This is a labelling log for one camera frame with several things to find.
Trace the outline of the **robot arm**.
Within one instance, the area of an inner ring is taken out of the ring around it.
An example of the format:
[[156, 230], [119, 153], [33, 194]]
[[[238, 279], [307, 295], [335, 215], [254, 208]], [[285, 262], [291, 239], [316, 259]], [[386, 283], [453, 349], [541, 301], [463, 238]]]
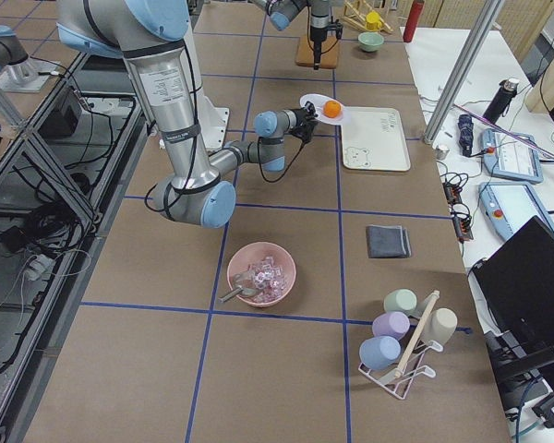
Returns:
[[60, 1], [61, 42], [79, 52], [124, 62], [149, 124], [158, 127], [173, 173], [145, 197], [168, 220], [206, 228], [225, 225], [235, 209], [234, 186], [224, 176], [244, 163], [262, 171], [284, 167], [283, 139], [307, 144], [318, 123], [311, 102], [268, 111], [255, 120], [257, 140], [231, 142], [213, 154], [201, 133], [192, 55], [185, 37], [185, 1]]
[[307, 11], [306, 40], [312, 56], [310, 66], [314, 70], [319, 70], [322, 56], [331, 51], [343, 36], [343, 24], [332, 14], [332, 1], [253, 0], [252, 4], [264, 11], [278, 31], [286, 30], [300, 13]]

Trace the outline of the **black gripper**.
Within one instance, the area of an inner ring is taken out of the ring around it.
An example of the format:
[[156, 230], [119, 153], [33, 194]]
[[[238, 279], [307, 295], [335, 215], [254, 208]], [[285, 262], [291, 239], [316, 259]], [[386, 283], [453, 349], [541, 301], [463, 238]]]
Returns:
[[322, 120], [322, 115], [316, 112], [312, 102], [306, 102], [301, 108], [291, 109], [291, 112], [293, 117], [290, 118], [287, 134], [298, 138], [304, 144], [309, 143], [313, 138], [318, 121]]
[[343, 35], [343, 25], [338, 19], [333, 18], [310, 18], [308, 42], [313, 51], [313, 69], [319, 70], [321, 62], [322, 44], [328, 36], [333, 34], [335, 41], [339, 41]]

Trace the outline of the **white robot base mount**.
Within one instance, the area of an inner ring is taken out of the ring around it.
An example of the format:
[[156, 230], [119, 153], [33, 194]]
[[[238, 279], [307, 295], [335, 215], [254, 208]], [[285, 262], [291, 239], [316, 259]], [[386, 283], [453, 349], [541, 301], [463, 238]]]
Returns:
[[226, 107], [216, 107], [203, 90], [183, 91], [170, 99], [160, 99], [151, 104], [156, 125], [160, 132], [160, 148], [168, 150], [185, 133], [199, 122], [199, 134], [208, 152], [218, 150], [224, 142], [230, 116]]

